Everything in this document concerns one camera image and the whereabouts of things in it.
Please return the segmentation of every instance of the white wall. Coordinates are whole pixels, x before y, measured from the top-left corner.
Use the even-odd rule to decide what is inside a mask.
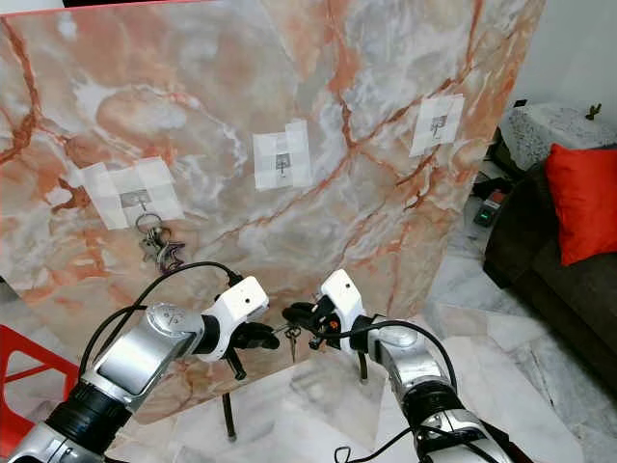
[[[0,0],[0,14],[64,8],[62,0]]]
[[[617,1],[547,0],[510,104],[560,101],[617,127]]]

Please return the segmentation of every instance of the bunch of keys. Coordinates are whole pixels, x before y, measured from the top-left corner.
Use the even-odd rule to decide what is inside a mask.
[[[289,346],[291,347],[291,361],[296,363],[296,344],[298,343],[298,337],[302,333],[299,326],[290,326],[285,331],[285,337],[289,339]]]
[[[146,218],[153,218],[153,225],[146,229],[142,223]],[[163,227],[161,218],[153,212],[145,212],[135,221],[135,227],[146,237],[139,243],[144,251],[144,261],[153,260],[159,271],[166,274],[178,268],[184,260],[180,259],[178,252],[184,247],[181,241],[171,241],[172,231]]]

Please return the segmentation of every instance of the red cushion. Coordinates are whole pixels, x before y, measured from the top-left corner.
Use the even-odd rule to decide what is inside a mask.
[[[546,171],[559,218],[561,263],[617,252],[617,150],[553,144]]]

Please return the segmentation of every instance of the metal key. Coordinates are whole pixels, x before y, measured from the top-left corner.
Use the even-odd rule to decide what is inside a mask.
[[[298,337],[302,330],[297,326],[292,326],[285,331],[285,337],[289,339],[289,346],[291,347],[291,362],[296,363],[296,344],[298,343]]]
[[[156,258],[158,257],[161,250],[163,249],[163,247],[160,245],[160,243],[157,240],[152,239],[149,236],[142,239],[139,242],[139,246],[142,248],[142,251],[144,251],[144,262],[150,259],[156,261]]]
[[[156,265],[159,271],[165,275],[166,273],[176,270],[184,263],[178,253],[184,247],[181,241],[167,241],[156,256]]]

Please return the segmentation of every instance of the robotic arm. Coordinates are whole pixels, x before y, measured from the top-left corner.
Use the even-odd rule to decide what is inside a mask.
[[[171,304],[149,306],[137,326],[116,340],[61,403],[36,425],[9,463],[100,463],[118,430],[144,403],[169,364],[190,354],[226,358],[236,379],[246,376],[233,350],[276,349],[272,328],[251,320],[268,307],[254,277],[221,294],[202,314]]]
[[[531,461],[515,446],[506,446],[507,435],[463,406],[453,368],[438,341],[449,375],[415,331],[422,332],[421,328],[380,315],[366,316],[360,293],[344,270],[333,273],[321,293],[316,304],[293,304],[283,316],[291,326],[314,334],[311,348],[325,341],[348,354],[367,354],[386,369],[414,434],[420,462],[513,463],[512,452],[517,462]],[[68,400],[32,429],[9,463],[103,462],[118,430],[175,359],[191,354],[205,362],[225,358],[235,378],[243,379],[246,373],[234,348],[279,347],[272,328],[252,322],[267,306],[265,292],[249,277],[221,294],[201,315],[170,304],[148,307],[140,323],[80,378]]]
[[[321,294],[316,304],[293,304],[283,316],[315,335],[310,347],[325,340],[349,354],[368,354],[386,369],[414,434],[420,462],[512,463],[485,424],[463,406],[424,338],[405,327],[406,322],[366,316],[360,293],[344,270],[326,280]],[[340,338],[349,331],[357,334]]]

